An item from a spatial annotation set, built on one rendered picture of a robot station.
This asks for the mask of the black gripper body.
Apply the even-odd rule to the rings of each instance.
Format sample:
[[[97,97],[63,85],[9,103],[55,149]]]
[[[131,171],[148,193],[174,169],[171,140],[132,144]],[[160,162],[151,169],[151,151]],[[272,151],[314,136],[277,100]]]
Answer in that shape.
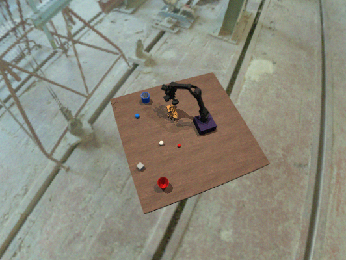
[[[165,91],[165,94],[167,95],[169,93],[169,90],[168,91]],[[175,99],[175,94],[176,93],[174,93],[174,94],[169,94],[169,96],[171,97],[171,99],[173,99],[173,101],[172,101],[172,104],[173,105],[176,105],[176,104],[178,104],[179,103],[179,101],[177,100],[177,99]]]

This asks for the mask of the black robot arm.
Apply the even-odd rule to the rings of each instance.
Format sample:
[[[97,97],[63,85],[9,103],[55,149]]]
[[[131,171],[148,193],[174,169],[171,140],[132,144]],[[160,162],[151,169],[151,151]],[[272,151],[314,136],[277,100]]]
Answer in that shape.
[[[191,88],[195,88],[195,91],[193,92],[191,90]],[[205,107],[203,99],[202,99],[202,91],[197,86],[194,86],[192,84],[178,84],[176,82],[171,82],[168,86],[163,84],[161,90],[164,90],[164,91],[169,90],[169,93],[167,95],[163,96],[164,100],[166,102],[171,100],[171,97],[169,96],[169,94],[174,94],[177,89],[188,90],[197,99],[197,102],[198,102],[199,107],[200,107],[199,113],[201,115],[201,118],[200,118],[201,121],[203,123],[209,121],[208,117],[209,117],[210,112]]]

